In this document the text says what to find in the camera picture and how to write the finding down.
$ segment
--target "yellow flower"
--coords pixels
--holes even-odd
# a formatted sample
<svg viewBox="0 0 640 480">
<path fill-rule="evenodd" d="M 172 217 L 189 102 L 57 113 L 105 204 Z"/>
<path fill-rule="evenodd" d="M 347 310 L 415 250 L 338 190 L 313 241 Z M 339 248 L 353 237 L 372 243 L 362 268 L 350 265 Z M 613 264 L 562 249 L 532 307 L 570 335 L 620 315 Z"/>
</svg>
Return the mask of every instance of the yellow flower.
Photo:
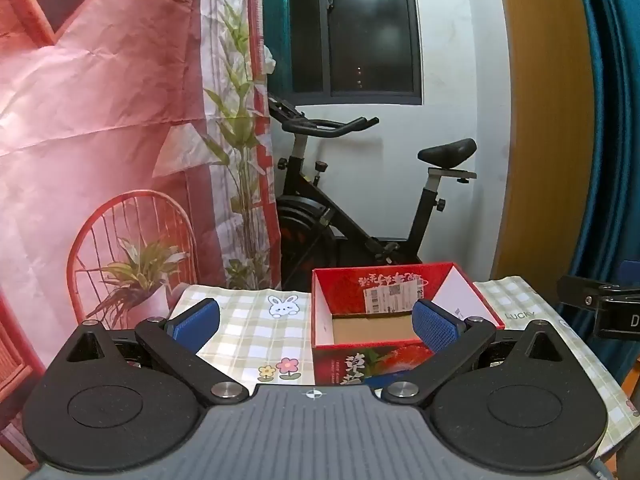
<svg viewBox="0 0 640 480">
<path fill-rule="evenodd" d="M 276 369 L 270 365 L 261 366 L 258 371 L 260 372 L 260 377 L 264 378 L 273 377 L 276 373 Z"/>
</svg>

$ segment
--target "silver bolt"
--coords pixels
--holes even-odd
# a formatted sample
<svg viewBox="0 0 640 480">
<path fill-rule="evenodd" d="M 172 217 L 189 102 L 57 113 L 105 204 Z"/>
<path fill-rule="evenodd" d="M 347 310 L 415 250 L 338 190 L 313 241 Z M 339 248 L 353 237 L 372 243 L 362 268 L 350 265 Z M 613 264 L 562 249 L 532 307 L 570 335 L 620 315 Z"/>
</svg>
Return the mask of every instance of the silver bolt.
<svg viewBox="0 0 640 480">
<path fill-rule="evenodd" d="M 415 397 L 418 392 L 420 392 L 417 384 L 408 383 L 407 381 L 398 381 L 397 383 L 390 384 L 386 390 L 389 394 L 394 397 L 400 397 L 401 399 Z"/>
<path fill-rule="evenodd" d="M 211 387 L 211 393 L 216 397 L 221 397 L 222 399 L 235 399 L 242 395 L 242 391 L 244 388 L 242 384 L 233 383 L 231 381 L 223 381 L 218 384 L 214 384 Z"/>
</svg>

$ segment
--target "open cardboard box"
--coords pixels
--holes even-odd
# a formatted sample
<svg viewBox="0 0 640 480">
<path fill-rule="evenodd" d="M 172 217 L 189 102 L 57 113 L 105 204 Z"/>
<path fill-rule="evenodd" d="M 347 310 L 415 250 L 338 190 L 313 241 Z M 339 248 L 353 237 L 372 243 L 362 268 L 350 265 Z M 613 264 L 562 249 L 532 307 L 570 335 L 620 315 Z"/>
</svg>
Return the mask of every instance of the open cardboard box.
<svg viewBox="0 0 640 480">
<path fill-rule="evenodd" d="M 316 384 L 382 388 L 433 353 L 415 335 L 412 307 L 427 298 L 460 319 L 504 323 L 456 264 L 315 269 L 311 340 Z"/>
</svg>

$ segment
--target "cartoon rabbit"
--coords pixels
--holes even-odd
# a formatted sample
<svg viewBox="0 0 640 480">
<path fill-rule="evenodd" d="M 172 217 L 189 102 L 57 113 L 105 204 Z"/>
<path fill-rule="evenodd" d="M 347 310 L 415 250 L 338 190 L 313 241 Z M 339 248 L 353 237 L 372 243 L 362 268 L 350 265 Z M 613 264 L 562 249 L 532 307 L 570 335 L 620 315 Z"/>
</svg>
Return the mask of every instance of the cartoon rabbit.
<svg viewBox="0 0 640 480">
<path fill-rule="evenodd" d="M 269 307 L 269 314 L 271 314 L 275 319 L 282 316 L 295 316 L 300 312 L 300 307 L 295 303 L 297 299 L 298 297 L 295 294 L 293 296 L 289 296 L 284 301 L 280 300 L 280 298 L 276 298 L 275 296 L 269 296 L 268 300 L 269 303 L 271 303 L 271 306 Z"/>
</svg>

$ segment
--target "table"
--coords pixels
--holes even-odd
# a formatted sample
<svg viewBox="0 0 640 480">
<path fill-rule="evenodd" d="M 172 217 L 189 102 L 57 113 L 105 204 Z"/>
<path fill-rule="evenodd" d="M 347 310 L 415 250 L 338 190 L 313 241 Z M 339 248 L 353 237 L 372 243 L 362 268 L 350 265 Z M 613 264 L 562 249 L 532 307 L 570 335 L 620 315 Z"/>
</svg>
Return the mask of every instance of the table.
<svg viewBox="0 0 640 480">
<path fill-rule="evenodd" d="M 598 456 L 607 454 L 640 425 L 640 413 L 606 368 L 522 278 L 511 276 L 476 286 L 504 321 L 505 328 L 521 330 L 532 319 L 546 319 L 562 336 L 609 412 L 607 433 Z M 204 298 L 215 298 L 218 302 L 221 322 L 220 330 L 198 352 L 202 359 L 244 384 L 250 392 L 261 383 L 314 384 L 310 294 L 192 285 L 180 298 L 172 316 Z M 281 308 L 297 312 L 281 316 L 278 314 Z"/>
</svg>

